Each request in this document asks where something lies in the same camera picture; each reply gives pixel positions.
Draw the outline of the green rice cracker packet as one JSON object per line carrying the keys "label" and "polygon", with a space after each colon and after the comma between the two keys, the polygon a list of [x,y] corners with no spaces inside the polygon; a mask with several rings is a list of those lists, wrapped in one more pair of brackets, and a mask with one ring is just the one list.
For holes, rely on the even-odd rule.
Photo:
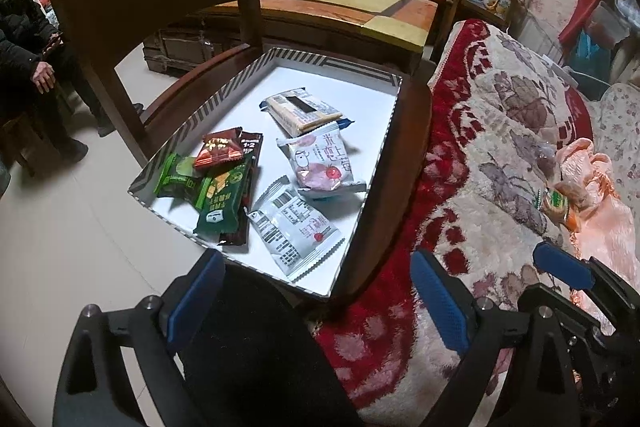
{"label": "green rice cracker packet", "polygon": [[565,225],[570,214],[568,198],[555,188],[546,187],[537,193],[535,206],[556,225]]}

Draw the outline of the dark green cracker packet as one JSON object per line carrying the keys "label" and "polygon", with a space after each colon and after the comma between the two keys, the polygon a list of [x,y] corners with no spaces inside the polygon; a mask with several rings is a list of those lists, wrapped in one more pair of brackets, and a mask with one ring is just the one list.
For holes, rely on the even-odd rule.
{"label": "dark green cracker packet", "polygon": [[215,168],[203,179],[195,201],[200,212],[193,233],[204,239],[231,234],[240,226],[239,211],[247,176],[253,164],[248,156],[227,168]]}

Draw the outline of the white barcode snack packet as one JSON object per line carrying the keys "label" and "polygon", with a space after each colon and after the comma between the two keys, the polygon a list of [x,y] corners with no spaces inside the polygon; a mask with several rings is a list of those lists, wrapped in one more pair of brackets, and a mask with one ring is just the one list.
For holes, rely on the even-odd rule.
{"label": "white barcode snack packet", "polygon": [[273,181],[247,215],[278,268],[297,282],[344,243],[341,231],[295,190]]}

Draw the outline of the bright green snack packet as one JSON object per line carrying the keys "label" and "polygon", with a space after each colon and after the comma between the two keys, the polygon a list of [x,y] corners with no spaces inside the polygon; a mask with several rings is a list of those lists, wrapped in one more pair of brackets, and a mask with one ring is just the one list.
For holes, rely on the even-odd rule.
{"label": "bright green snack packet", "polygon": [[193,166],[194,160],[191,156],[169,154],[160,169],[154,195],[157,198],[176,198],[180,202],[188,202],[194,208],[201,209],[198,198],[205,174]]}

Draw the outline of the striped cardboard tray box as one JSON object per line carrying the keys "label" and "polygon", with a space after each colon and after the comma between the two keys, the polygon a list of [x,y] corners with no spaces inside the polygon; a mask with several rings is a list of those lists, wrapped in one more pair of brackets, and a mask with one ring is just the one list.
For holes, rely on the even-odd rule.
{"label": "striped cardboard tray box", "polygon": [[366,194],[340,196],[320,204],[320,211],[340,230],[342,243],[288,277],[255,230],[250,231],[244,246],[218,246],[216,239],[195,235],[198,212],[191,205],[155,196],[160,170],[172,153],[182,156],[198,153],[203,135],[243,127],[264,137],[253,191],[254,196],[262,195],[272,182],[281,176],[292,176],[293,171],[277,146],[285,136],[284,131],[259,105],[270,95],[303,88],[350,120],[343,136],[352,171],[357,180],[371,184],[390,133],[403,81],[401,75],[383,69],[317,53],[273,48],[232,77],[197,109],[149,160],[131,182],[128,192],[142,207],[198,246],[218,247],[224,257],[243,268],[314,298],[329,299],[367,205]]}

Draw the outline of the red snack packet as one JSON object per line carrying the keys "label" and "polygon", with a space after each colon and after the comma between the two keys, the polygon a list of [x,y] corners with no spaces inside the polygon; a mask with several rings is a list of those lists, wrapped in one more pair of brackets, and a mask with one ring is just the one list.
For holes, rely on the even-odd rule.
{"label": "red snack packet", "polygon": [[242,159],[244,150],[240,142],[241,133],[242,128],[236,127],[206,134],[193,167],[204,170]]}

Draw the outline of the dark brown chocolate bar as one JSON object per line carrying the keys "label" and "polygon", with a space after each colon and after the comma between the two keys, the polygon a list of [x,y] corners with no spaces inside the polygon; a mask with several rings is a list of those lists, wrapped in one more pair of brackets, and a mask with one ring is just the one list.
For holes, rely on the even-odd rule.
{"label": "dark brown chocolate bar", "polygon": [[258,167],[260,151],[262,150],[262,140],[264,136],[258,132],[240,132],[240,143],[243,147],[244,157],[250,160],[250,165],[246,169],[243,181],[243,194],[241,204],[236,213],[238,226],[232,233],[221,233],[219,244],[222,246],[243,246],[248,239],[248,218],[247,211],[252,205],[252,193],[254,186],[254,176]]}

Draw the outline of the white pink strawberry packet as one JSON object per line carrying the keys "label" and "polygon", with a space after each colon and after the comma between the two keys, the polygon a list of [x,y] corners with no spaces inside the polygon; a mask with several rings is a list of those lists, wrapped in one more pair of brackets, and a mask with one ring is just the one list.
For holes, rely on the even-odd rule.
{"label": "white pink strawberry packet", "polygon": [[292,139],[277,139],[288,158],[297,192],[308,199],[363,193],[367,183],[357,180],[336,121]]}

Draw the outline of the blue white biscuit pack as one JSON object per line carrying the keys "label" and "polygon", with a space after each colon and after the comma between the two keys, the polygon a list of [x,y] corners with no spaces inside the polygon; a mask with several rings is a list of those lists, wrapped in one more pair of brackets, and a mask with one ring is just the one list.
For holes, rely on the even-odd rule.
{"label": "blue white biscuit pack", "polygon": [[329,103],[311,95],[305,88],[271,95],[260,102],[259,108],[267,112],[290,138],[331,122],[336,122],[340,129],[346,129],[354,123]]}

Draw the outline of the orange cracker pack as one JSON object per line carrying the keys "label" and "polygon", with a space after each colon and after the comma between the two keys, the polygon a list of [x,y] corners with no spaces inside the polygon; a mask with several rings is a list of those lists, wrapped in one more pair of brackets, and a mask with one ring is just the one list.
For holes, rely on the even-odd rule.
{"label": "orange cracker pack", "polygon": [[558,223],[570,233],[580,230],[579,213],[571,206],[566,205],[559,210]]}

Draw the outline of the clear bag red fruit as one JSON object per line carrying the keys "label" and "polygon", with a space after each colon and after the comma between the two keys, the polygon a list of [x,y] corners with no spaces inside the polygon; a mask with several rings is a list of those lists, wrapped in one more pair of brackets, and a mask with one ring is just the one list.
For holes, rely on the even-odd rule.
{"label": "clear bag red fruit", "polygon": [[550,143],[537,143],[533,147],[533,154],[538,170],[546,179],[552,179],[556,168],[555,146]]}

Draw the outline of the pink fringed cloth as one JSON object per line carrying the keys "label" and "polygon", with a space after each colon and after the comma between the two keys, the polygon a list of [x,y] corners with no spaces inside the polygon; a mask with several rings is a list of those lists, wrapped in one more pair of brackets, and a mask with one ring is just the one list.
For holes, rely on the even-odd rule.
{"label": "pink fringed cloth", "polygon": [[594,205],[577,211],[580,230],[570,233],[570,252],[578,259],[597,258],[632,288],[639,288],[636,229],[631,209],[617,194],[611,158],[580,138],[556,153],[561,181],[582,184]]}

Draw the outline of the clear bag brown snack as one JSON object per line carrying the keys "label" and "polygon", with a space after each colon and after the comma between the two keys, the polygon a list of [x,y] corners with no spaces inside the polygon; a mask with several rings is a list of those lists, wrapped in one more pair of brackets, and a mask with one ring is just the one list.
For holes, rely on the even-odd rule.
{"label": "clear bag brown snack", "polygon": [[563,180],[555,183],[554,188],[564,195],[577,211],[587,210],[594,205],[593,197],[582,184]]}

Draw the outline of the floral bedsheet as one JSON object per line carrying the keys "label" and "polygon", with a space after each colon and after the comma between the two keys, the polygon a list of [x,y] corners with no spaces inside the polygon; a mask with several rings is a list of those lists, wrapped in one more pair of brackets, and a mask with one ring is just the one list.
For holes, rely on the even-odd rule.
{"label": "floral bedsheet", "polygon": [[639,214],[639,88],[614,83],[599,101],[587,104],[596,150],[612,160],[613,178],[622,201]]}

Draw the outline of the yellow top wooden table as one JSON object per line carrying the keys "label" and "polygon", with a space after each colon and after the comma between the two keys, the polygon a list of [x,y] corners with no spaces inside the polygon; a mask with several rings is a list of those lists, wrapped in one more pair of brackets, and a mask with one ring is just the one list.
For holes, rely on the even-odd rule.
{"label": "yellow top wooden table", "polygon": [[[359,58],[413,75],[422,62],[437,4],[432,0],[259,0],[262,40]],[[152,72],[200,65],[241,43],[235,1],[155,31],[142,44]]]}

